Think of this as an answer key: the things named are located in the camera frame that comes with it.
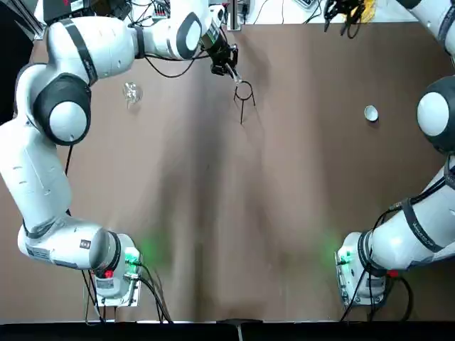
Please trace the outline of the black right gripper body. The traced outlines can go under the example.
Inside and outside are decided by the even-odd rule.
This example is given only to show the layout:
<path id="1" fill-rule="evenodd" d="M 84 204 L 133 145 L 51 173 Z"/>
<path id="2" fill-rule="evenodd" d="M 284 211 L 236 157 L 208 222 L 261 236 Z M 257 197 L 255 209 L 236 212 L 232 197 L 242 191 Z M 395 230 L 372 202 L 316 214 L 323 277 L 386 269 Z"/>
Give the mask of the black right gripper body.
<path id="1" fill-rule="evenodd" d="M 333 0 L 328 2 L 329 10 L 353 10 L 360 5 L 359 0 Z"/>

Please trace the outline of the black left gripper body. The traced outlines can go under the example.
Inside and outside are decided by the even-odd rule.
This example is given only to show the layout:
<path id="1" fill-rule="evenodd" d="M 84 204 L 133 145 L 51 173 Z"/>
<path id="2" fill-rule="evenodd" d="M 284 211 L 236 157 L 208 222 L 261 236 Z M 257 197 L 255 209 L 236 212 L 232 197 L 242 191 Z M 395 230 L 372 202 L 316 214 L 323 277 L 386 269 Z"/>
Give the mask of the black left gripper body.
<path id="1" fill-rule="evenodd" d="M 210 66 L 211 72 L 212 64 L 228 65 L 229 46 L 227 39 L 222 33 L 218 35 L 216 40 L 212 40 L 208 34 L 203 36 L 203 50 L 212 61 Z"/>

